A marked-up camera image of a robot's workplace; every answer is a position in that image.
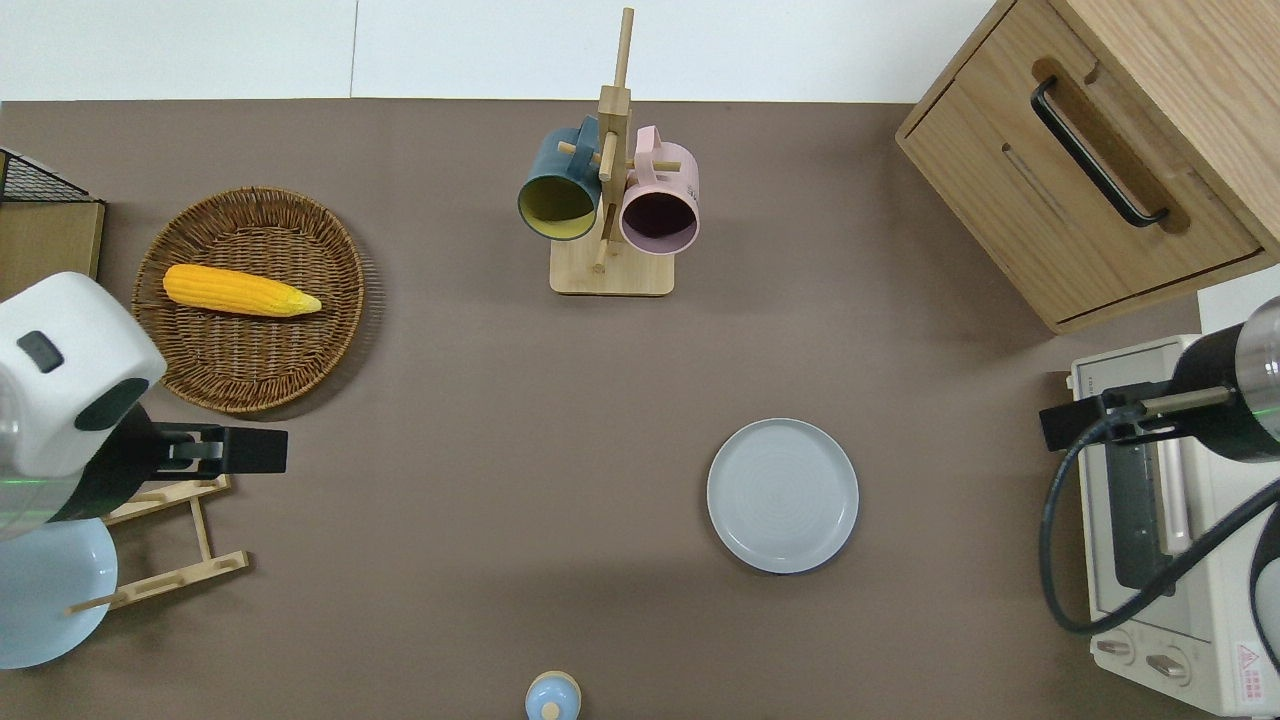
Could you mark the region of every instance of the drawer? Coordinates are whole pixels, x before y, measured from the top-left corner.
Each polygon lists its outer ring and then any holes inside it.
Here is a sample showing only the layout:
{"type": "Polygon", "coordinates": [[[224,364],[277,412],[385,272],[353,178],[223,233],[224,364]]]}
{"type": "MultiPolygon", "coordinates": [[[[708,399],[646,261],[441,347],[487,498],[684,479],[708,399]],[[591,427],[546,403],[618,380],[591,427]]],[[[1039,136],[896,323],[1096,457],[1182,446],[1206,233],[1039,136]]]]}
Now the drawer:
{"type": "Polygon", "coordinates": [[[1046,0],[1015,3],[901,142],[1059,331],[1271,261],[1149,101],[1126,91],[1046,0]],[[1158,222],[1121,217],[1033,109],[1042,87],[1115,195],[1138,214],[1162,211],[1158,222]]]}

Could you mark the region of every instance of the black handle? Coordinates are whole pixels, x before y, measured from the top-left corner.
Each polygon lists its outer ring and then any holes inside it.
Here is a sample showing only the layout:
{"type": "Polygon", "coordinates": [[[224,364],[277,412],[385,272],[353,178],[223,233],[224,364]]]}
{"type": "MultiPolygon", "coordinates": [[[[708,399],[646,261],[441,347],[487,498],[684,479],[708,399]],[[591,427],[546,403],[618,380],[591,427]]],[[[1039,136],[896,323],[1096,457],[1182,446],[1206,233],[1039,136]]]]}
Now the black handle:
{"type": "Polygon", "coordinates": [[[1055,82],[1057,82],[1057,77],[1050,76],[1048,79],[1039,83],[1039,87],[1037,87],[1036,92],[1032,94],[1032,109],[1036,110],[1036,117],[1044,123],[1048,132],[1051,132],[1053,137],[1057,138],[1057,142],[1062,146],[1062,149],[1066,150],[1066,154],[1075,160],[1075,164],[1079,165],[1082,170],[1084,170],[1084,174],[1089,176],[1089,179],[1093,181],[1093,184],[1102,192],[1102,196],[1107,199],[1107,202],[1111,202],[1111,206],[1116,209],[1116,213],[1120,213],[1120,217],[1135,228],[1144,228],[1152,223],[1158,223],[1169,215],[1167,208],[1157,210],[1153,215],[1146,215],[1138,209],[1137,205],[1133,204],[1133,201],[1129,200],[1128,196],[1125,196],[1124,191],[1120,190],[1120,186],[1116,184],[1116,181],[1111,179],[1111,176],[1107,174],[1106,169],[1103,169],[1102,165],[1098,164],[1097,159],[1089,154],[1088,147],[1080,142],[1080,138],[1075,137],[1071,128],[1066,127],[1062,118],[1060,118],[1057,113],[1053,111],[1053,108],[1050,106],[1048,99],[1044,97],[1044,94],[1048,88],[1053,87],[1055,82]]]}

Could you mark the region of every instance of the blue mug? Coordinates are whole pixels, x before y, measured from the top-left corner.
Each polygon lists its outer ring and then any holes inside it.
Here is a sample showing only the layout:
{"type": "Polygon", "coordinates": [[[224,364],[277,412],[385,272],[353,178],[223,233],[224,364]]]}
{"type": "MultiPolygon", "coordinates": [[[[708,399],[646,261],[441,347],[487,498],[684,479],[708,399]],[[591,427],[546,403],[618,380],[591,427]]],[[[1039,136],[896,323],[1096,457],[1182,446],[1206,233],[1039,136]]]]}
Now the blue mug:
{"type": "Polygon", "coordinates": [[[573,240],[591,229],[600,204],[600,168],[591,155],[599,145],[600,123],[594,115],[580,127],[559,128],[543,138],[516,199],[530,229],[550,240],[573,240]],[[573,154],[561,152],[561,142],[572,145],[573,154]]]}

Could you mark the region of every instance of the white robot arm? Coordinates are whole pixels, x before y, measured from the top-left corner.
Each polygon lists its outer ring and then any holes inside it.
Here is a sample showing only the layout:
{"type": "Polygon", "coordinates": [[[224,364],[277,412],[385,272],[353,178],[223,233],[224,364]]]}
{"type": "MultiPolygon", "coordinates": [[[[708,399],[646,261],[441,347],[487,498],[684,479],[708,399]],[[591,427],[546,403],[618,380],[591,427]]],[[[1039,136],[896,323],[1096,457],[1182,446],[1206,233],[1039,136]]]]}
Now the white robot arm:
{"type": "Polygon", "coordinates": [[[82,274],[51,275],[0,302],[0,541],[65,505],[164,372],[151,338],[82,274]]]}

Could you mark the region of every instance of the black cable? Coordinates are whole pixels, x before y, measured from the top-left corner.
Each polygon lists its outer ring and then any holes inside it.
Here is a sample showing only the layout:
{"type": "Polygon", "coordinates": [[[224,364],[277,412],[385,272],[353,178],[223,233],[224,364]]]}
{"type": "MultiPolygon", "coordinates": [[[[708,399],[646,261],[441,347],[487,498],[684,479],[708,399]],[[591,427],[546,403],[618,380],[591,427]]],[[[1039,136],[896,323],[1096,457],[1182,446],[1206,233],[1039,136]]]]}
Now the black cable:
{"type": "Polygon", "coordinates": [[[1062,495],[1066,474],[1070,471],[1071,466],[1075,465],[1076,457],[1087,446],[1102,439],[1103,436],[1106,436],[1114,427],[1133,423],[1140,418],[1142,414],[1143,409],[1138,405],[1120,407],[1106,418],[1093,423],[1083,433],[1080,433],[1080,437],[1075,438],[1071,447],[1066,450],[1066,456],[1062,457],[1062,462],[1057,466],[1057,473],[1053,474],[1053,482],[1048,488],[1048,497],[1044,498],[1044,511],[1041,515],[1039,532],[1041,589],[1044,592],[1044,602],[1048,603],[1048,611],[1053,615],[1053,620],[1056,620],[1062,629],[1071,633],[1096,635],[1098,633],[1115,629],[1132,620],[1134,615],[1146,610],[1148,605],[1155,602],[1169,588],[1174,587],[1174,584],[1181,579],[1183,575],[1190,571],[1190,569],[1194,568],[1197,562],[1203,560],[1204,556],[1213,548],[1222,544],[1222,541],[1231,537],[1235,530],[1239,530],[1260,512],[1280,501],[1280,478],[1277,478],[1272,480],[1271,484],[1258,491],[1253,497],[1242,502],[1239,507],[1228,512],[1226,516],[1219,520],[1219,523],[1201,536],[1199,539],[1193,542],[1185,552],[1175,557],[1167,566],[1165,566],[1164,570],[1156,574],[1149,583],[1138,591],[1137,594],[1116,609],[1115,612],[1092,623],[1078,623],[1068,618],[1062,606],[1057,602],[1057,591],[1053,588],[1053,560],[1050,553],[1053,538],[1053,515],[1057,510],[1059,496],[1062,495]]]}

